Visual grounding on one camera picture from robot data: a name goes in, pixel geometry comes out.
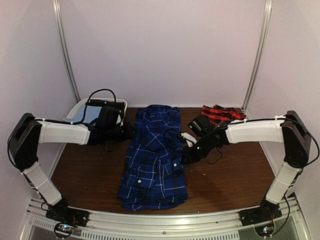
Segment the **blue plaid long sleeve shirt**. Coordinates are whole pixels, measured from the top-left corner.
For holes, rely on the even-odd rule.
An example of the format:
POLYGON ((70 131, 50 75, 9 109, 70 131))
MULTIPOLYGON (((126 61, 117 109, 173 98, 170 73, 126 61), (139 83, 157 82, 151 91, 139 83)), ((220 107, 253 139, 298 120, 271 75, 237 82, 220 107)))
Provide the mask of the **blue plaid long sleeve shirt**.
POLYGON ((117 199, 128 211, 167 210, 187 201, 181 112, 178 107, 149 105, 135 115, 117 199))

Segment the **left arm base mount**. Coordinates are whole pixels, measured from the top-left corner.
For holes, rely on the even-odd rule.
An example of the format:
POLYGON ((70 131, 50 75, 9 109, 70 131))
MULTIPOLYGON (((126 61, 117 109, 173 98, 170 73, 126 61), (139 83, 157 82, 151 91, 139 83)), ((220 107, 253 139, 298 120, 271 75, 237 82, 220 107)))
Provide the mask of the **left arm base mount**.
POLYGON ((67 206, 50 207, 45 217, 71 226, 86 227, 89 212, 67 206))

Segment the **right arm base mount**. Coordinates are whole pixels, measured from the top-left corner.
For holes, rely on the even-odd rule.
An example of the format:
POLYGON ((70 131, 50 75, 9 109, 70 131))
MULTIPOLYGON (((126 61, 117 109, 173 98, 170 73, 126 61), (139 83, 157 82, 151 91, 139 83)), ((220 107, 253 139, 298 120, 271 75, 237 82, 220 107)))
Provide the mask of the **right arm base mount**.
POLYGON ((257 225, 264 222, 271 222, 275 218, 282 216, 282 212, 279 207, 271 211, 261 206, 248 208, 239 212, 242 226, 257 225))

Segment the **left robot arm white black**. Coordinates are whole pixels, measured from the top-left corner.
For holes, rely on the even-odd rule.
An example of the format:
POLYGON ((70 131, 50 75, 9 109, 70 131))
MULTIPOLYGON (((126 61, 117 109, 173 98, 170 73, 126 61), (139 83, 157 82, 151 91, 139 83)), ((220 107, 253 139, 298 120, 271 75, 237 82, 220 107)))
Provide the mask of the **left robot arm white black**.
POLYGON ((67 199, 43 170, 38 157, 39 147, 46 144, 96 146, 108 141, 124 142, 134 134, 133 125, 120 117, 67 122, 36 118, 31 113, 25 113, 8 137, 7 155, 53 215, 61 222, 67 222, 72 218, 72 211, 67 199))

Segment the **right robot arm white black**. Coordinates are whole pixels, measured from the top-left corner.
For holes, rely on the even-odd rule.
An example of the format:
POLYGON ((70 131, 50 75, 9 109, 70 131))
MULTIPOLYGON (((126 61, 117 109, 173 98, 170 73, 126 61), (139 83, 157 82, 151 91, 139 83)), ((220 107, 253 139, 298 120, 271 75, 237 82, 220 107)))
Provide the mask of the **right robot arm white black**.
POLYGON ((312 136, 293 110, 272 118, 227 120, 218 125, 213 125, 205 116, 199 115, 188 127, 196 136, 180 134, 186 142, 181 159, 183 165, 197 163, 213 149, 230 144, 265 142, 283 145, 283 163, 256 210, 256 216, 261 221, 268 220, 276 212, 280 201, 309 164, 312 136))

